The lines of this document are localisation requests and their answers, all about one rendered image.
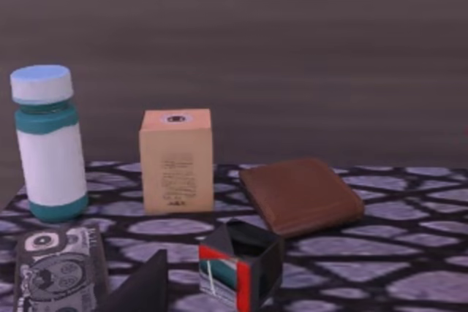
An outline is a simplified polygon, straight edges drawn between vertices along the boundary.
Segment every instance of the stone-patterned tablecloth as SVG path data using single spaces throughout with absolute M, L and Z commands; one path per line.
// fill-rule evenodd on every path
M 214 214 L 143 216 L 139 164 L 88 166 L 91 204 L 76 222 L 98 223 L 116 288 L 156 250 L 170 262 L 170 311 L 229 311 L 200 293 L 197 244 L 216 222 L 263 226 L 241 191 L 244 165 L 215 169 Z M 336 170 L 366 202 L 352 226 L 287 242 L 284 283 L 263 311 L 468 311 L 468 171 L 352 167 Z M 25 194 L 0 213 L 0 311 L 12 310 L 15 237 L 45 225 Z

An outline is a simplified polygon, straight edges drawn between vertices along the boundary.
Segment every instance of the pill bottle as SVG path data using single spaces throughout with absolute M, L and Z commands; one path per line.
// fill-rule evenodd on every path
M 29 209 L 40 221 L 78 216 L 88 204 L 80 126 L 68 68 L 34 65 L 10 75 Z

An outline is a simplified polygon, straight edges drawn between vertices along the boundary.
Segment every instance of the table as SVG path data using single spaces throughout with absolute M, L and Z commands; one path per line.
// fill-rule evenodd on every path
M 215 167 L 214 214 L 144 216 L 139 164 L 90 163 L 90 206 L 76 222 L 99 224 L 112 288 L 167 249 L 170 311 L 229 311 L 198 290 L 197 244 L 232 217 L 264 227 L 239 185 L 245 167 Z M 287 241 L 282 288 L 263 311 L 468 311 L 468 170 L 335 171 L 365 201 L 365 218 Z M 15 237 L 44 226 L 23 191 L 0 214 L 1 312 L 12 310 Z

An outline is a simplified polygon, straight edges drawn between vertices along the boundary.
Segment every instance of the tan box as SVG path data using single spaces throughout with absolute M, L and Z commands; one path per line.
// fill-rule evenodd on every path
M 213 210 L 209 109 L 145 111 L 140 160 L 147 214 Z

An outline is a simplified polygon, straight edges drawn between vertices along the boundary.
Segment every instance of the brown wallet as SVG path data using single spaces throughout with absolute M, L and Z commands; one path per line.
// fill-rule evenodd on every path
M 299 159 L 240 171 L 251 201 L 270 230 L 289 238 L 356 221 L 360 197 L 318 159 Z

